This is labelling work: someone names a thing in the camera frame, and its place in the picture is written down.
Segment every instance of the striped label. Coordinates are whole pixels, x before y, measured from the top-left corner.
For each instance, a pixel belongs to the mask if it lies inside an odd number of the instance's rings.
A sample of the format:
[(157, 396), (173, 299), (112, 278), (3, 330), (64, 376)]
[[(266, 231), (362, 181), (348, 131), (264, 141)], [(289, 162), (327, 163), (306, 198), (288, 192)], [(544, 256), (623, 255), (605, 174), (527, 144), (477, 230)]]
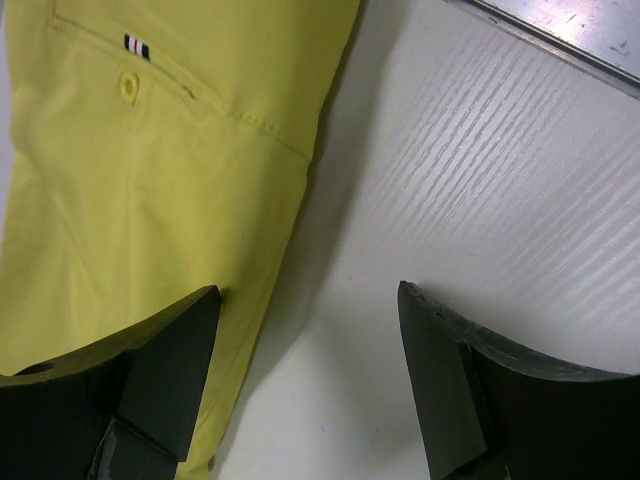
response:
[(135, 37), (131, 35), (124, 35), (124, 48), (129, 50), (131, 53), (138, 55), (139, 57), (146, 58), (147, 60), (151, 60), (149, 57), (149, 45), (146, 43), (142, 43)]

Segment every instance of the stitching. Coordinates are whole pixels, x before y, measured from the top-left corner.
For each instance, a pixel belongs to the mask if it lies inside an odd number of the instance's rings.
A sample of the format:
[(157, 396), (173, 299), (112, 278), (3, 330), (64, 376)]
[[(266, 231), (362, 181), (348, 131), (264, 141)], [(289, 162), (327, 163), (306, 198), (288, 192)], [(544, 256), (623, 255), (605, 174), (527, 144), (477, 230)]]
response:
[[(286, 249), (287, 244), (289, 243), (288, 239), (289, 239), (289, 237), (287, 237), (287, 239), (284, 240), (284, 247), (283, 247), (284, 249)], [(276, 280), (278, 278), (278, 273), (280, 271), (280, 265), (278, 264), (277, 258), (275, 258), (275, 259), (272, 258), (271, 259), (271, 271), (273, 272), (271, 274), (271, 277), (275, 277), (275, 278), (271, 279), (271, 281), (272, 281), (271, 290), (273, 291), (273, 288), (275, 288)], [(258, 326), (258, 333), (256, 334), (256, 342), (258, 341), (258, 337), (260, 335), (260, 325), (265, 321), (265, 316), (267, 315), (267, 311), (269, 310), (270, 303), (271, 303), (271, 298), (269, 298), (267, 300), (267, 305), (264, 308), (262, 314), (260, 315), (259, 320), (257, 320), (259, 322), (259, 326)], [(223, 311), (221, 310), (220, 311), (220, 318), (222, 318), (222, 314), (223, 314)], [(240, 340), (239, 345), (243, 345), (246, 342), (247, 337), (249, 336), (249, 333), (251, 332), (251, 325), (252, 325), (252, 322), (247, 323), (247, 325), (245, 327), (245, 331), (244, 331), (244, 333), (242, 335), (242, 338)], [(252, 352), (251, 352), (251, 354), (249, 356), (247, 369), (244, 371), (243, 376), (242, 376), (242, 380), (241, 380), (241, 383), (240, 383), (240, 389), (242, 389), (242, 386), (244, 385), (244, 382), (245, 382), (245, 380), (247, 378), (247, 375), (249, 373), (249, 368), (251, 367), (251, 362), (253, 361), (254, 354), (255, 354), (255, 342), (254, 342), (254, 348), (252, 349)], [(234, 355), (233, 359), (229, 362), (229, 366), (227, 367), (225, 372), (222, 374), (222, 377), (220, 379), (220, 385), (224, 384), (227, 381), (227, 378), (229, 377), (229, 374), (231, 373), (231, 370), (234, 367), (235, 363), (237, 362), (239, 356), (240, 356), (240, 353), (237, 352)], [(220, 388), (218, 390), (219, 390), (218, 394), (210, 400), (209, 405), (206, 407), (205, 410), (203, 410), (202, 414), (198, 415), (198, 418), (196, 419), (196, 425), (195, 425), (195, 427), (193, 429), (193, 434), (194, 435), (195, 435), (195, 433), (197, 431), (200, 430), (200, 427), (202, 427), (207, 422), (207, 420), (209, 419), (209, 417), (213, 413), (213, 410), (215, 409), (215, 407), (217, 407), (218, 402), (220, 401), (220, 397), (222, 396), (223, 391), (225, 389), (224, 388)], [(238, 394), (235, 395), (235, 400), (233, 402), (234, 404), (237, 402), (238, 396), (239, 396), (239, 391), (238, 391)], [(225, 429), (226, 429), (226, 425), (223, 425), (223, 434), (224, 434)]]
[[(165, 73), (162, 69), (154, 68), (150, 65), (145, 65), (144, 63), (138, 63), (137, 65), (134, 65), (134, 60), (138, 62), (138, 58), (133, 57), (127, 52), (117, 49), (106, 39), (99, 38), (93, 33), (85, 31), (84, 29), (82, 29), (82, 27), (78, 27), (76, 25), (67, 25), (66, 22), (60, 20), (60, 17), (57, 17), (53, 20), (51, 28), (56, 33), (61, 34), (64, 37), (64, 40), (66, 40), (70, 45), (73, 45), (76, 48), (89, 48), (92, 52), (98, 50), (100, 51), (100, 53), (103, 53), (109, 58), (115, 60), (119, 66), (122, 66), (122, 64), (124, 64), (128, 67), (142, 70), (145, 75), (149, 75), (151, 78), (153, 78), (160, 88), (166, 90), (166, 92), (171, 97), (177, 97), (179, 108), (192, 113), (196, 117), (201, 116), (201, 106), (199, 106), (199, 104), (195, 100), (187, 98), (186, 94), (184, 94), (180, 89), (179, 82), (167, 75), (167, 73)], [(82, 39), (86, 40), (86, 43), (78, 42), (77, 39), (69, 31), (69, 29), (77, 31), (78, 35), (81, 35)]]
[[(122, 25), (120, 25), (119, 23), (108, 19), (106, 17), (104, 17), (103, 15), (100, 15), (99, 13), (94, 13), (94, 12), (90, 12), (86, 9), (83, 8), (78, 8), (76, 6), (69, 6), (67, 4), (65, 4), (64, 8), (66, 10), (69, 10), (70, 12), (74, 12), (79, 16), (82, 15), (86, 15), (88, 17), (93, 17), (95, 19), (100, 20), (101, 22), (104, 22), (108, 25), (111, 25), (113, 28), (117, 28), (118, 30), (121, 30), (123, 32), (125, 31), (129, 31), (128, 29), (124, 28)], [(230, 115), (232, 117), (235, 117), (245, 123), (248, 123), (250, 125), (253, 125), (254, 127), (257, 127), (258, 129), (262, 130), (263, 132), (265, 132), (267, 135), (275, 138), (276, 140), (278, 140), (280, 143), (282, 143), (285, 147), (287, 147), (291, 152), (295, 153), (298, 156), (301, 156), (303, 158), (303, 160), (308, 160), (309, 156), (305, 155), (303, 152), (301, 152), (300, 150), (298, 150), (296, 147), (294, 147), (291, 143), (289, 143), (289, 141), (285, 138), (285, 135), (282, 133), (282, 129), (275, 125), (274, 123), (271, 123), (270, 121), (268, 121), (267, 119), (258, 116), (258, 115), (253, 115), (251, 113), (248, 113), (247, 111), (241, 109), (241, 108), (234, 108), (232, 107), (228, 102), (226, 102), (222, 96), (216, 91), (215, 88), (207, 85), (206, 83), (204, 83), (202, 80), (200, 80), (199, 78), (197, 78), (191, 71), (187, 70), (184, 66), (182, 66), (181, 64), (179, 64), (178, 62), (172, 60), (170, 57), (166, 56), (164, 53), (160, 52), (160, 54), (162, 55), (162, 57), (164, 57), (170, 64), (172, 68), (175, 68), (177, 70), (180, 71), (180, 73), (182, 73), (183, 75), (185, 75), (187, 78), (193, 79), (193, 81), (195, 83), (198, 84), (198, 86), (205, 92), (208, 93), (208, 96), (214, 100), (214, 104), (217, 105), (217, 107), (221, 110), (221, 113), (226, 114), (226, 115)]]

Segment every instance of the button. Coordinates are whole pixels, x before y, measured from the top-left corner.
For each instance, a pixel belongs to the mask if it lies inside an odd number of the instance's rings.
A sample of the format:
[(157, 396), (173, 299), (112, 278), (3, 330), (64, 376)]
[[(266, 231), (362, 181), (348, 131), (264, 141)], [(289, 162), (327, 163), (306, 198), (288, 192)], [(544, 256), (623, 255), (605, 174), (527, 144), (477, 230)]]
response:
[(120, 79), (120, 92), (127, 103), (135, 103), (140, 90), (140, 79), (133, 72), (126, 72)]

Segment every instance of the white surface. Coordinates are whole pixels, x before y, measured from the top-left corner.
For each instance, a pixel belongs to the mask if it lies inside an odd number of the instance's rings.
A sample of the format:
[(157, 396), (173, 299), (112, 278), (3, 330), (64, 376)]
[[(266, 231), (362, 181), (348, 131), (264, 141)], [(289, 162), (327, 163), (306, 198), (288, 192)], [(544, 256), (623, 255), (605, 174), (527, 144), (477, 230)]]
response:
[(371, 0), (320, 149), (212, 478), (429, 478), (401, 279), (640, 370), (640, 103), (439, 0)]

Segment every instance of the yellow pants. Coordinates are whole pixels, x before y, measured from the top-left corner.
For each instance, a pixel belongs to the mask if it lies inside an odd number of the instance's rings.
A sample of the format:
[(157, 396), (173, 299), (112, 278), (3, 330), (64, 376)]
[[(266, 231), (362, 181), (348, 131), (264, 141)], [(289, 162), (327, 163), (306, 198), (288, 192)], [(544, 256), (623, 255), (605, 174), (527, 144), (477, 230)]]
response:
[(357, 0), (7, 0), (15, 161), (0, 373), (206, 284), (220, 326), (188, 461), (245, 375)]

